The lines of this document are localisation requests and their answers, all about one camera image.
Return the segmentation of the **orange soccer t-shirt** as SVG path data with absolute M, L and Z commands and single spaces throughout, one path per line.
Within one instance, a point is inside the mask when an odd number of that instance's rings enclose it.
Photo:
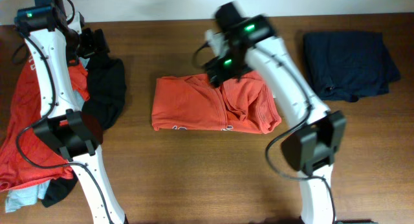
M 153 129 L 238 131 L 267 134 L 281 124 L 272 91 L 257 72 L 218 88 L 206 74 L 157 79 Z

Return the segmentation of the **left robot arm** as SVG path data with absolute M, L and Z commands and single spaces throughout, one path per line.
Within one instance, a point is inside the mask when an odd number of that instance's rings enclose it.
M 79 12 L 66 15 L 64 0 L 34 0 L 17 11 L 17 31 L 33 57 L 38 78 L 40 119 L 29 125 L 36 137 L 65 159 L 76 173 L 94 223 L 127 223 L 111 188 L 102 157 L 103 131 L 81 111 L 68 68 L 80 58 L 109 52 L 102 30 L 85 28 Z

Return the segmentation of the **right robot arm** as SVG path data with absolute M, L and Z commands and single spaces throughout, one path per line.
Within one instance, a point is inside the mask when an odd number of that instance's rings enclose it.
M 264 79 L 289 125 L 265 148 L 267 163 L 280 176 L 299 182 L 302 223 L 336 223 L 331 175 L 344 115 L 332 112 L 314 93 L 266 16 L 244 17 L 230 2 L 218 8 L 215 21 L 220 31 L 205 33 L 215 54 L 204 66 L 211 85 L 219 87 L 250 71 Z

